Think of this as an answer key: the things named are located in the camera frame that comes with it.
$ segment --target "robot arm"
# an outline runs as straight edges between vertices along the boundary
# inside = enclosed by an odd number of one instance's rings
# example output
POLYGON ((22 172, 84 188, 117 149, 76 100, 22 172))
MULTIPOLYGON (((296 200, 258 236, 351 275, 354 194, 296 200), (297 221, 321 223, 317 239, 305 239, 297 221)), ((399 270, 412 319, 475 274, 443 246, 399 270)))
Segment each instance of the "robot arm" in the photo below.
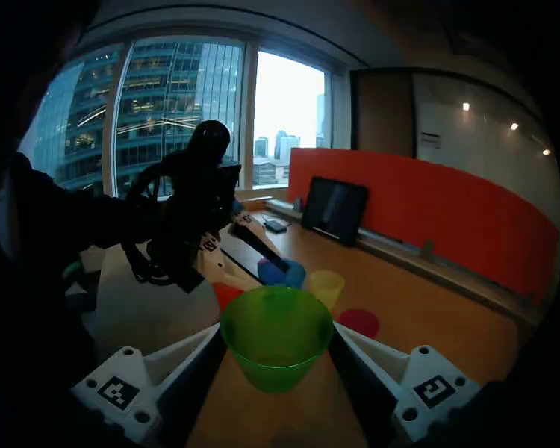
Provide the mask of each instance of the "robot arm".
MULTIPOLYGON (((225 351, 219 323, 148 356, 123 347, 72 393, 138 444, 182 446, 225 351)), ((329 354, 374 447, 420 440, 479 391, 430 346, 403 353, 339 323, 329 354)))
MULTIPOLYGON (((221 279, 228 273, 217 269, 224 262, 214 235, 228 224, 230 234, 245 241, 282 272, 288 271, 288 264, 266 237, 264 228, 234 198, 240 165, 221 163, 229 142, 230 134, 222 123, 203 122, 194 131, 187 149, 148 167, 131 186, 125 198, 131 203, 144 200, 144 196, 157 201, 163 177, 172 180, 174 190, 166 201, 159 231, 147 243, 149 258, 132 241, 122 242, 139 282, 176 283, 187 293, 204 278, 237 285, 232 279, 221 279)), ((238 283, 245 289, 243 281, 238 283)))

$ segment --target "sky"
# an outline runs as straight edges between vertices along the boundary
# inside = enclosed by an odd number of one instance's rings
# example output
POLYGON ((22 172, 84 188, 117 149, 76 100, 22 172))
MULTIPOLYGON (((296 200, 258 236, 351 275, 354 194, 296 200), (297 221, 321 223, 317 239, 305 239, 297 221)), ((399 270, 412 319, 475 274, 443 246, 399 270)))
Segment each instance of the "sky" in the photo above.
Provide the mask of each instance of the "sky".
POLYGON ((301 137, 301 147, 314 148, 317 96, 324 93, 324 73, 285 57, 259 52, 255 88, 255 135, 267 137, 274 153, 280 130, 301 137))

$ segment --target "building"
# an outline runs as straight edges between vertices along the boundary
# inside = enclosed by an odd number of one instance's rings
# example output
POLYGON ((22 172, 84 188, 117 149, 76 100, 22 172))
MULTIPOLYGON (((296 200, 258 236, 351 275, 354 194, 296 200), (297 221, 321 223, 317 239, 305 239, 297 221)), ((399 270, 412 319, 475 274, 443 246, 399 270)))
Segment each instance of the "building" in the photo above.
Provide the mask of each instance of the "building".
POLYGON ((35 169, 70 190, 102 186, 102 137, 106 101, 118 50, 92 56, 59 74, 34 120, 29 154, 35 169))
POLYGON ((280 158, 280 139, 282 139, 283 137, 286 137, 288 134, 286 133, 286 131, 278 131, 278 133, 276 134, 276 144, 274 145, 274 158, 275 159, 279 159, 280 158))
POLYGON ((288 135, 280 138, 279 157, 280 161, 288 164, 290 162, 290 150, 301 146, 301 138, 294 135, 288 135))
MULTIPOLYGON (((241 47, 137 41, 116 122, 116 183, 124 196, 148 165, 186 147, 203 120, 235 127, 241 47)), ((50 85, 37 117, 33 164, 66 188, 102 188, 103 119, 119 50, 86 58, 50 85)), ((226 158, 235 159, 232 140, 226 158)), ((161 195, 171 194, 162 182, 161 195)))
POLYGON ((289 165, 268 157, 253 158, 253 185, 288 185, 289 165))
POLYGON ((255 149, 253 151, 255 157, 267 157, 267 141, 266 137, 259 137, 255 141, 255 149))

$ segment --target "window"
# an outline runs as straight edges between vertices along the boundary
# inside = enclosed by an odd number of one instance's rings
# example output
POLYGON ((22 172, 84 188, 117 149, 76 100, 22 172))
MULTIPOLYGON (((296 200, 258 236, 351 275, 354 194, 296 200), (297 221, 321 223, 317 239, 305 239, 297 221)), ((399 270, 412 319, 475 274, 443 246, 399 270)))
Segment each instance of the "window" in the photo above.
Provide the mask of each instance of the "window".
MULTIPOLYGON (((242 187, 286 187, 291 149, 332 141, 324 120, 330 79, 259 50, 223 37, 150 37, 89 53, 50 84, 20 150, 62 187, 124 197, 137 174, 184 150, 200 122, 217 119, 231 134, 225 160, 243 163, 242 187), (245 58, 247 49, 258 58, 245 58), (254 98, 243 95, 244 81, 254 98)), ((161 181, 160 195, 171 193, 161 181)))
POLYGON ((255 88, 253 186, 288 185, 290 150, 324 142, 324 72, 259 52, 255 88))
MULTIPOLYGON (((242 78, 240 46, 153 38, 136 42, 122 84, 116 121, 116 186, 124 197, 148 165, 186 147, 207 119, 228 127, 225 157, 238 159, 237 91, 242 78)), ((162 182, 160 195, 172 193, 162 182)))
POLYGON ((103 119, 120 47, 101 50, 65 68, 50 83, 25 136, 22 151, 33 167, 61 187, 103 192, 103 119))

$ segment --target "yellow cup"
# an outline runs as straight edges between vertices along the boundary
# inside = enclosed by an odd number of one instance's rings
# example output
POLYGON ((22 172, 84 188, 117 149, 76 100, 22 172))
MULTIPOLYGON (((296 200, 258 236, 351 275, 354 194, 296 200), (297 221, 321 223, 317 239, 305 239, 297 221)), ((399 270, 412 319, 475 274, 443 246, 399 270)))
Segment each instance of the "yellow cup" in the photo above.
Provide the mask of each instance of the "yellow cup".
POLYGON ((309 276, 309 291, 330 311, 344 288, 344 279, 330 270, 319 270, 309 276))

